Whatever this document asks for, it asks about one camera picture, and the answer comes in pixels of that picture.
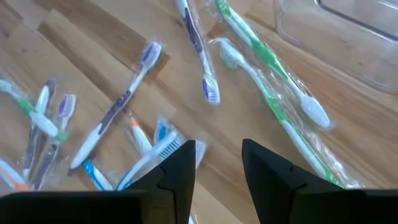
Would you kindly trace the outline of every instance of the white bristles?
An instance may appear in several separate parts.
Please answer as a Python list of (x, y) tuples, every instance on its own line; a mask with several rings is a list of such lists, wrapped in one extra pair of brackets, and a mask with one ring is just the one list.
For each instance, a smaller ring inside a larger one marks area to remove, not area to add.
[(180, 146), (185, 142), (182, 136), (178, 136), (174, 139), (173, 142), (169, 144), (160, 154), (159, 157), (164, 161), (167, 159), (171, 154), (173, 154)]

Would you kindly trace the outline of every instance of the toothbrush head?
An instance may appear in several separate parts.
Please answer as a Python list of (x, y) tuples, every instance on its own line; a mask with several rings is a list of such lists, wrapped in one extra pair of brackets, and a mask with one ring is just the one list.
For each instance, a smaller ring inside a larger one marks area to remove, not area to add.
[(224, 60), (226, 66), (232, 69), (246, 63), (243, 55), (225, 39), (220, 40), (220, 57)]
[(174, 141), (172, 141), (160, 154), (159, 157), (164, 161), (167, 159), (171, 154), (173, 154), (177, 149), (182, 146), (185, 142), (185, 138), (179, 134)]
[(221, 97), (216, 78), (213, 75), (205, 74), (202, 85), (206, 101), (211, 105), (219, 105)]
[(58, 107), (58, 114), (60, 118), (70, 118), (75, 112), (76, 95), (65, 94)]
[(155, 41), (149, 43), (142, 52), (142, 56), (140, 58), (142, 66), (148, 70), (155, 66), (156, 62), (160, 58), (162, 49), (163, 46)]

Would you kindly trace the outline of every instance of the toothbrush bristles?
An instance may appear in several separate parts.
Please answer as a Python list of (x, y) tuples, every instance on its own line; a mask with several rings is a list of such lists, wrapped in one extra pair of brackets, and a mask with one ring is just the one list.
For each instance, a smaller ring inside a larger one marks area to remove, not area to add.
[(156, 61), (158, 61), (160, 58), (161, 53), (162, 45), (152, 41), (149, 45), (147, 45), (142, 53), (142, 57), (140, 58), (142, 66), (148, 69), (152, 68), (156, 64)]

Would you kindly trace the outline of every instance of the wood grain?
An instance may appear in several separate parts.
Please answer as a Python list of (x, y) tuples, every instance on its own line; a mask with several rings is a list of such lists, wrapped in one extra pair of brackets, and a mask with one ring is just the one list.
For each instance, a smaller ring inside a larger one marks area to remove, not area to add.
[[(202, 18), (206, 41), (234, 37), (205, 7), (205, 1), (191, 3), (196, 3)], [(375, 58), (381, 59), (380, 73), (395, 73), (395, 51), (386, 57), (381, 53), (387, 49), (380, 39), (363, 37), (354, 27), (355, 35), (347, 35), (333, 24), (314, 19), (323, 16), (319, 12), (286, 17), (289, 23), (285, 30), (297, 34), (305, 50), (314, 53), (315, 47), (316, 58), (277, 34), (281, 31), (276, 20), (279, 11), (275, 11), (280, 9), (278, 1), (230, 3), (325, 106), (336, 127), (318, 133), (346, 170), (367, 187), (398, 187), (397, 96), (345, 73), (363, 73)], [(330, 32), (331, 27), (339, 33)], [(95, 190), (82, 170), (66, 176), (69, 159), (128, 87), (142, 49), (150, 40), (165, 46), (161, 60), (91, 155), (113, 184), (139, 159), (127, 133), (128, 111), (134, 112), (149, 136), (162, 115), (186, 137), (209, 145), (197, 170), (193, 196), (199, 223), (258, 223), (241, 160), (244, 138), (313, 172), (252, 80), (240, 69), (227, 68), (213, 44), (209, 44), (209, 51), (220, 84), (221, 104), (214, 107), (205, 103), (198, 55), (174, 0), (5, 0), (0, 1), (0, 29), (0, 67), (33, 101), (41, 86), (53, 77), (58, 88), (52, 111), (64, 93), (78, 98), (71, 135), (47, 181), (48, 190)], [(326, 57), (344, 71), (322, 61)], [(26, 144), (21, 139), (28, 138), (29, 121), (6, 95), (0, 95), (0, 101), (0, 126), (13, 126), (0, 132), (0, 157), (20, 169)]]

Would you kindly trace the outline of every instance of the white toothbrush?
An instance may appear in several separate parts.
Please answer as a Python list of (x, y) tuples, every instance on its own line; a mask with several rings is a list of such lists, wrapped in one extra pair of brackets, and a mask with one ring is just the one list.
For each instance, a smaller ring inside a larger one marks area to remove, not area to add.
[(89, 159), (86, 159), (82, 166), (98, 190), (113, 190), (111, 183)]
[(149, 142), (145, 132), (139, 126), (137, 119), (132, 116), (132, 113), (130, 114), (130, 128), (141, 154), (144, 155), (150, 151), (152, 149), (152, 144)]
[[(52, 96), (55, 91), (55, 82), (53, 80), (48, 80), (46, 84), (43, 86), (42, 91), (40, 92), (39, 98), (36, 103), (36, 111), (39, 114), (44, 114), (49, 101), (52, 99)], [(25, 180), (29, 180), (29, 174), (34, 165), (34, 161), (37, 155), (38, 147), (42, 145), (42, 136), (39, 127), (35, 124), (32, 124), (30, 127), (29, 140), (27, 143), (24, 160), (23, 160), (23, 168), (24, 168), (24, 178)]]
[(188, 30), (192, 44), (199, 54), (200, 62), (203, 67), (204, 75), (202, 80), (203, 93), (205, 94), (206, 101), (211, 105), (219, 105), (220, 103), (220, 90), (218, 88), (217, 79), (214, 75), (213, 62), (207, 53), (204, 41), (199, 33), (199, 28), (193, 21), (193, 15), (188, 5), (187, 0), (176, 0), (178, 11), (184, 20), (185, 27)]
[(147, 154), (145, 154), (126, 175), (120, 180), (116, 190), (123, 190), (132, 184), (132, 178), (154, 157), (165, 151), (178, 137), (176, 131), (170, 132), (164, 139), (160, 140)]
[(30, 120), (40, 128), (40, 130), (48, 134), (51, 138), (61, 142), (67, 139), (65, 132), (59, 130), (56, 125), (54, 125), (53, 122), (43, 114), (38, 113), (36, 108), (30, 103), (27, 95), (20, 92), (15, 84), (7, 80), (0, 79), (0, 91), (10, 94), (13, 99), (17, 101), (18, 107), (22, 112), (24, 112), (24, 114), (30, 118)]
[(72, 159), (70, 171), (68, 172), (69, 174), (71, 174), (72, 170), (80, 166), (81, 163), (88, 157), (90, 152), (94, 149), (98, 141), (100, 141), (101, 137), (109, 128), (109, 125), (112, 123), (113, 119), (127, 105), (128, 101), (137, 90), (139, 84), (144, 79), (145, 74), (155, 66), (161, 53), (162, 46), (157, 42), (151, 42), (145, 48), (140, 59), (140, 63), (142, 65), (140, 73), (131, 83), (131, 86), (128, 88), (128, 90), (126, 90), (126, 92), (114, 102), (111, 109), (106, 113), (99, 124), (97, 124), (91, 133), (87, 135), (86, 139), (83, 141), (83, 144), (81, 144), (79, 150)]
[(221, 38), (218, 39), (218, 41), (220, 42), (221, 47), (221, 58), (226, 62), (228, 67), (236, 68), (239, 65), (248, 72), (256, 85), (259, 87), (269, 108), (279, 120), (280, 125), (285, 129), (295, 147), (300, 151), (300, 153), (313, 167), (317, 174), (331, 183), (341, 186), (340, 182), (337, 180), (332, 171), (319, 158), (307, 140), (305, 140), (299, 131), (292, 125), (292, 121), (287, 117), (285, 111), (281, 108), (278, 100), (276, 99), (275, 93), (265, 83), (265, 81), (261, 80), (260, 75), (255, 71), (255, 69), (253, 69), (252, 66), (247, 63), (243, 55), (230, 44), (228, 39)]
[(8, 163), (0, 159), (0, 177), (10, 186), (11, 189), (17, 191), (32, 190), (29, 184), (16, 172)]
[[(58, 106), (58, 118), (61, 121), (62, 130), (67, 128), (68, 121), (75, 112), (75, 107), (76, 96), (72, 94), (66, 94)], [(35, 190), (40, 190), (43, 187), (44, 179), (57, 158), (59, 147), (60, 142), (54, 141), (51, 143), (50, 148), (45, 153), (44, 158), (40, 163), (39, 168), (37, 168), (37, 173), (32, 181)]]

